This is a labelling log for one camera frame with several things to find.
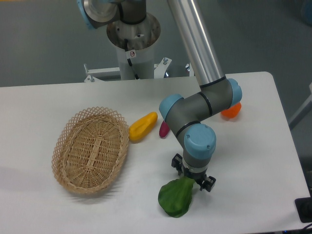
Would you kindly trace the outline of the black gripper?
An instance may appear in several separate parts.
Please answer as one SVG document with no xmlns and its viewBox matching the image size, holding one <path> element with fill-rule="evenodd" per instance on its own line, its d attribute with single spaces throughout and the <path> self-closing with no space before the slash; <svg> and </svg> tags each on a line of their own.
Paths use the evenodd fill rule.
<svg viewBox="0 0 312 234">
<path fill-rule="evenodd" d="M 171 166 L 177 170 L 178 175 L 180 176 L 183 173 L 186 177 L 194 179 L 200 186 L 200 191 L 206 190 L 207 192 L 211 192 L 215 185 L 216 179 L 212 176 L 206 176 L 207 165 L 201 168 L 196 168 L 190 166 L 182 159 L 183 158 L 180 154 L 176 154 L 172 158 Z"/>
</svg>

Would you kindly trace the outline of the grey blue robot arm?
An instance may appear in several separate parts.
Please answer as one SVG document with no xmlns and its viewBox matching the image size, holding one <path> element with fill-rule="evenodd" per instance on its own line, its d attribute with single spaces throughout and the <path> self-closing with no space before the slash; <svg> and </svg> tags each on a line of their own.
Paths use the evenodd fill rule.
<svg viewBox="0 0 312 234">
<path fill-rule="evenodd" d="M 155 77 L 150 49 L 160 36 L 158 20 L 146 10 L 144 0 L 79 0 L 80 13 L 91 29 L 107 27 L 107 36 L 117 49 L 120 76 L 127 79 Z M 226 78 L 218 63 L 205 23 L 195 0 L 170 0 L 169 8 L 178 26 L 200 91 L 188 98 L 170 95 L 159 111 L 183 148 L 172 166 L 210 191 L 215 178 L 206 175 L 216 147 L 216 135 L 203 120 L 234 107 L 242 99 L 237 81 Z"/>
</svg>

